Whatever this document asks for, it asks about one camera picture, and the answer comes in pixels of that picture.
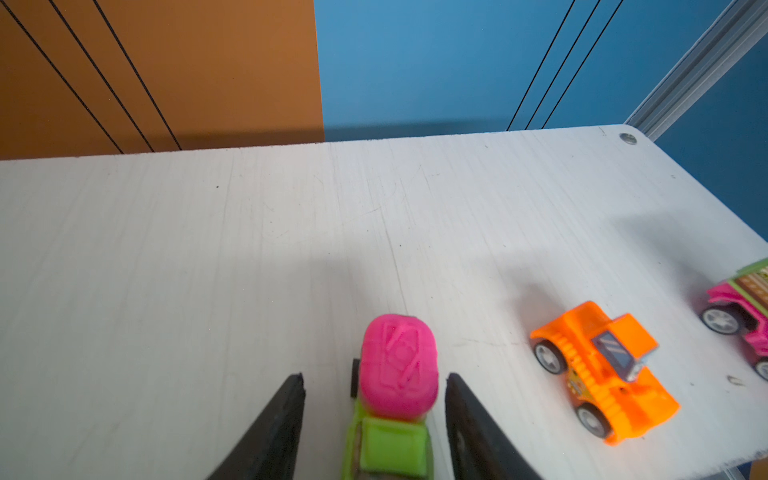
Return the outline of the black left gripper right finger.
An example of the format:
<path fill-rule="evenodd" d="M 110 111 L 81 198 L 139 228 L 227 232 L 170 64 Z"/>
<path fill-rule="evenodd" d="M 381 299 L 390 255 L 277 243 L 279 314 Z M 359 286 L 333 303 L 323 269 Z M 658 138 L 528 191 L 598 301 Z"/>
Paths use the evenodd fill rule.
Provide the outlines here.
<path fill-rule="evenodd" d="M 447 377 L 445 417 L 455 479 L 541 479 L 454 372 Z"/>

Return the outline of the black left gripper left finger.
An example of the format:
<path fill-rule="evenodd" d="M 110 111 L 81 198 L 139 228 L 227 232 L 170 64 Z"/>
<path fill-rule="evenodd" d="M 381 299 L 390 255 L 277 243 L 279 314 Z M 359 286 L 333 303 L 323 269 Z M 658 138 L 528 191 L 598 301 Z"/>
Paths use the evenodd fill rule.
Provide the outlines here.
<path fill-rule="evenodd" d="M 209 479 L 292 479 L 303 425 L 306 390 L 289 375 Z"/>

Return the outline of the orange toy car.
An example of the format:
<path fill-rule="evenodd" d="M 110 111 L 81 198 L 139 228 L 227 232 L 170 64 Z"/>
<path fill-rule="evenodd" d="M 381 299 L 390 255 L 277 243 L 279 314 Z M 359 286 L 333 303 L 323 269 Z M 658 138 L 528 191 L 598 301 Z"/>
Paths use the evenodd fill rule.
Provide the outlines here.
<path fill-rule="evenodd" d="M 577 418 L 606 444 L 640 438 L 680 404 L 647 367 L 658 342 L 630 314 L 609 317 L 592 301 L 530 333 L 538 363 L 563 375 Z"/>

